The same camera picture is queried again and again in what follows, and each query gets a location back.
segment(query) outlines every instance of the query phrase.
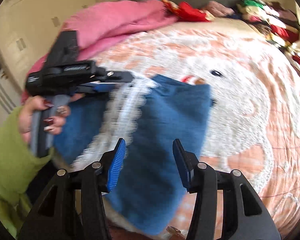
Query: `blue fabric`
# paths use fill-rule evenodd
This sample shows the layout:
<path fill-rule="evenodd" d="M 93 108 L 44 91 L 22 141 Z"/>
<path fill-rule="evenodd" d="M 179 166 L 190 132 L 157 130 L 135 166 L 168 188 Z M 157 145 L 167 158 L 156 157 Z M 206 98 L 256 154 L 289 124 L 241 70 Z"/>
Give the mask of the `blue fabric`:
<path fill-rule="evenodd" d="M 84 97 L 69 104 L 71 115 L 67 117 L 62 133 L 54 137 L 54 147 L 71 164 L 99 133 L 108 94 Z"/>
<path fill-rule="evenodd" d="M 172 142 L 179 138 L 186 151 L 198 156 L 211 106 L 209 85 L 192 86 L 161 75 L 154 81 L 160 86 L 146 95 L 117 186 L 106 195 L 114 210 L 149 235 L 162 232 L 186 193 Z"/>
<path fill-rule="evenodd" d="M 234 13 L 232 15 L 227 15 L 225 18 L 235 19 L 235 20 L 241 20 L 242 19 L 242 15 Z"/>

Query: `red fabric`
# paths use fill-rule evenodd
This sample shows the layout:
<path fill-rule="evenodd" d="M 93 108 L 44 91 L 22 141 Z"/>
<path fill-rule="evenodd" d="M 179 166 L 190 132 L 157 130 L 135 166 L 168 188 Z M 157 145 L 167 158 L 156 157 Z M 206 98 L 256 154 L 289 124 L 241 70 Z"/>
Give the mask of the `red fabric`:
<path fill-rule="evenodd" d="M 295 41 L 299 40 L 299 34 L 294 33 L 292 31 L 286 30 L 284 28 L 278 27 L 276 25 L 271 25 L 271 30 L 273 33 L 278 34 L 285 41 L 289 41 L 290 43 L 294 43 Z"/>
<path fill-rule="evenodd" d="M 184 21 L 187 22 L 211 22 L 214 19 L 214 16 L 205 10 L 199 10 L 193 8 L 190 4 L 186 2 L 181 2 L 179 5 L 176 5 L 174 2 L 169 0 L 161 0 L 166 8 L 178 15 Z"/>
<path fill-rule="evenodd" d="M 210 13 L 193 8 L 190 4 L 182 2 L 179 4 L 179 17 L 187 22 L 211 22 Z"/>
<path fill-rule="evenodd" d="M 292 56 L 292 59 L 300 65 L 300 57 L 299 56 Z"/>
<path fill-rule="evenodd" d="M 182 82 L 182 83 L 187 83 L 188 82 L 188 80 L 190 79 L 190 78 L 193 78 L 193 76 L 185 76 L 184 78 L 182 78 L 180 81 Z"/>

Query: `red painted fingernail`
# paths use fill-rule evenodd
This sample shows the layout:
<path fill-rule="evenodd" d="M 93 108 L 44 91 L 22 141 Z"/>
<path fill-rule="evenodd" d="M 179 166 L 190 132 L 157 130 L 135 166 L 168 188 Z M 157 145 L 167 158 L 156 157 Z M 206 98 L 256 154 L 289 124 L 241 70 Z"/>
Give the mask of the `red painted fingernail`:
<path fill-rule="evenodd" d="M 53 124 L 54 124 L 54 120 L 53 120 L 52 118 L 44 119 L 44 122 L 45 122 L 47 125 L 53 125 Z"/>
<path fill-rule="evenodd" d="M 52 104 L 50 101 L 48 101 L 47 99 L 45 99 L 44 101 L 43 101 L 43 104 L 46 106 L 46 107 L 49 107 L 49 108 L 51 108 L 51 107 L 53 107 L 54 106 L 54 104 Z"/>

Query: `green sleeve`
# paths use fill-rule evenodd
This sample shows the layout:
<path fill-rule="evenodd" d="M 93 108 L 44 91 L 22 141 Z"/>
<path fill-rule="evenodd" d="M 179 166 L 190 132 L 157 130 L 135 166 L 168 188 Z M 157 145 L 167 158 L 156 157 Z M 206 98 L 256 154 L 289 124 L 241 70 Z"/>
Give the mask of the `green sleeve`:
<path fill-rule="evenodd" d="M 37 172 L 51 159 L 51 155 L 36 158 L 18 131 L 16 108 L 0 129 L 0 199 L 16 206 Z"/>

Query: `snowman eye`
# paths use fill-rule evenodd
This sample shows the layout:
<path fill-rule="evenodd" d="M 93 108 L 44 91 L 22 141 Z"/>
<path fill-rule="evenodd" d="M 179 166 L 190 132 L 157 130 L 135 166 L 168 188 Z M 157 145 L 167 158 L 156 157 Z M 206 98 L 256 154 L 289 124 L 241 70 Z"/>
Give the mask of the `snowman eye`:
<path fill-rule="evenodd" d="M 215 106 L 216 104 L 217 104 L 217 100 L 212 99 L 212 100 L 211 100 L 211 106 Z"/>
<path fill-rule="evenodd" d="M 210 73 L 217 77 L 223 77 L 222 73 L 220 73 L 219 71 L 216 71 L 216 70 L 211 70 Z"/>

